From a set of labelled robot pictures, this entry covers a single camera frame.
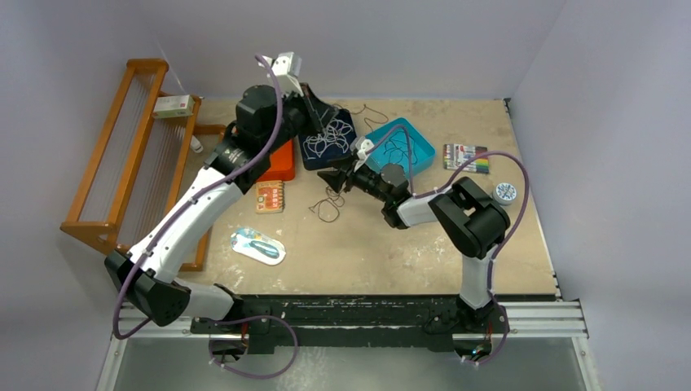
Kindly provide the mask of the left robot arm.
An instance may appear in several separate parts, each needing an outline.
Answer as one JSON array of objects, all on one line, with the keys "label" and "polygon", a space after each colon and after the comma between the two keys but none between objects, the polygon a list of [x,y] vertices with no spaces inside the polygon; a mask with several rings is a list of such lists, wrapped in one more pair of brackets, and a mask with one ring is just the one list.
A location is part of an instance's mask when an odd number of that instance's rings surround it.
[{"label": "left robot arm", "polygon": [[338,113],[306,83],[281,94],[272,86],[248,88],[235,106],[235,120],[176,205],[137,244],[106,256],[118,300],[128,301],[159,327],[186,315],[211,319],[224,333],[238,330],[243,311],[233,305],[235,295],[219,284],[183,282],[178,278],[181,265],[270,168],[271,153],[299,135],[323,133]]}]

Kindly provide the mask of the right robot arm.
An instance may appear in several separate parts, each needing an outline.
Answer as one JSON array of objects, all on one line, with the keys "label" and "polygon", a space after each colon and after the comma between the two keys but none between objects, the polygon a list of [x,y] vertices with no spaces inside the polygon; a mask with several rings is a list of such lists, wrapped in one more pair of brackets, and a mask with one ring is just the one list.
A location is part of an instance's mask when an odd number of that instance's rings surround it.
[{"label": "right robot arm", "polygon": [[322,170],[317,175],[335,192],[357,188],[383,203],[386,223],[399,230],[437,222],[462,255],[462,282],[457,310],[460,326],[479,330],[490,318],[493,266],[490,252],[504,241],[508,214],[472,179],[463,177],[439,193],[416,198],[401,165],[376,172],[367,166]]}]

